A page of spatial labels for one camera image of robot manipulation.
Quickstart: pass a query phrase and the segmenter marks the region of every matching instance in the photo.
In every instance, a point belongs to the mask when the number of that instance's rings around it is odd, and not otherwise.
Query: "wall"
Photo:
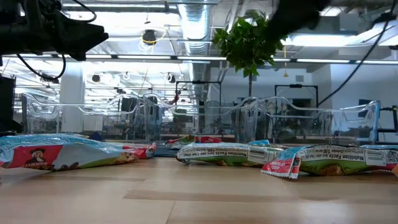
[[[312,73],[312,85],[318,86],[319,102],[331,93],[331,65],[325,65]],[[327,100],[320,108],[332,108],[332,99]]]
[[[332,90],[354,70],[354,65],[332,65]],[[398,105],[398,66],[393,65],[362,65],[354,77],[333,96],[333,108],[344,108],[359,105],[359,99],[379,100],[381,108]],[[379,128],[393,128],[392,112],[382,111]],[[380,134],[380,139],[398,141],[398,136],[392,133]]]
[[[217,80],[219,73],[218,68],[211,69],[212,80]],[[300,83],[302,85],[311,85],[312,76],[306,72],[306,69],[287,69],[288,77],[284,77],[285,70],[280,69],[274,71],[273,69],[261,69],[259,70],[260,76],[257,80],[252,83],[252,96],[263,98],[267,96],[274,96],[275,85],[290,85],[296,84],[295,76],[303,75],[304,82]],[[278,91],[280,96],[286,98],[305,98],[305,99],[315,99],[315,96],[311,91],[306,88],[302,89],[290,89],[286,87],[279,87]],[[249,96],[249,78],[243,78],[243,72],[239,71],[235,73],[234,69],[230,68],[224,78],[222,83],[221,101],[226,103],[232,103],[233,101],[239,102],[239,97]],[[209,94],[210,100],[218,101],[219,93],[211,88]]]

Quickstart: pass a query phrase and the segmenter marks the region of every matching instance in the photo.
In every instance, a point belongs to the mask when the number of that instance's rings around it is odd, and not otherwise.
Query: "ventilation duct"
[[[178,10],[181,15],[182,32],[184,39],[203,40],[209,36],[210,26],[209,5],[180,4]],[[203,42],[185,42],[188,55],[208,55],[209,44]],[[204,63],[191,63],[190,75],[194,81],[210,81],[209,66]],[[205,101],[208,87],[193,86],[197,101]]]
[[[162,4],[111,4],[111,3],[101,3],[101,4],[86,4],[87,7],[95,12],[148,12],[148,13],[172,13],[178,14],[178,9],[176,5],[169,5],[166,8]],[[62,6],[63,11],[74,11],[74,12],[86,12],[87,10],[78,4],[64,4]]]

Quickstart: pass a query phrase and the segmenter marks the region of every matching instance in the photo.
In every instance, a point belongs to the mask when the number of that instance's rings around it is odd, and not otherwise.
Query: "red label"
[[[51,166],[63,146],[21,146],[14,149],[14,157],[7,168]]]
[[[199,143],[220,143],[221,139],[213,138],[213,137],[209,137],[209,136],[197,136],[197,137],[195,137],[195,142],[199,142]]]
[[[292,167],[292,162],[293,159],[272,161],[264,164],[262,170],[280,174],[288,174],[290,172],[290,168]]]

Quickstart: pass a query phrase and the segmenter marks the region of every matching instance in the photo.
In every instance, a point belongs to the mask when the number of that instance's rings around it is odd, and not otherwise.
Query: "leaves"
[[[259,75],[257,66],[266,62],[274,66],[272,56],[276,50],[283,49],[280,41],[267,38],[268,20],[255,11],[250,11],[249,15],[253,18],[252,24],[239,17],[230,33],[216,29],[212,40],[220,49],[220,55],[235,67],[235,72],[243,69],[244,77]]]

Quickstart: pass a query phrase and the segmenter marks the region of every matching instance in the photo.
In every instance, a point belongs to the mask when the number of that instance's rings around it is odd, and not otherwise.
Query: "fluorescent light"
[[[195,57],[195,56],[178,56],[179,60],[216,60],[216,61],[225,61],[226,57]]]
[[[363,64],[370,64],[370,65],[398,65],[398,61],[387,61],[387,60],[365,60]]]
[[[297,59],[297,62],[307,62],[307,63],[349,63],[349,60]]]
[[[322,16],[338,16],[344,9],[345,7],[326,7],[320,14]]]
[[[63,4],[63,7],[81,7],[79,4]],[[96,7],[142,7],[142,5],[140,4],[85,4],[85,6],[87,7],[92,7],[92,8],[96,8]],[[149,7],[149,8],[158,8],[158,7],[164,7],[164,5],[161,4],[146,4],[145,7]],[[169,8],[171,9],[176,9],[176,6],[169,6]]]
[[[346,35],[296,35],[286,44],[304,47],[342,47],[345,46],[351,36]]]
[[[49,54],[36,55],[36,54],[20,54],[21,57],[51,57]]]
[[[112,58],[110,55],[86,55],[86,58]]]
[[[120,59],[152,59],[152,60],[170,60],[170,56],[156,56],[156,55],[118,55]]]
[[[65,58],[70,58],[70,56],[69,55],[64,55],[65,56]],[[62,55],[58,55],[58,57],[60,57],[60,58],[62,58]]]
[[[289,58],[274,58],[275,62],[289,62]]]

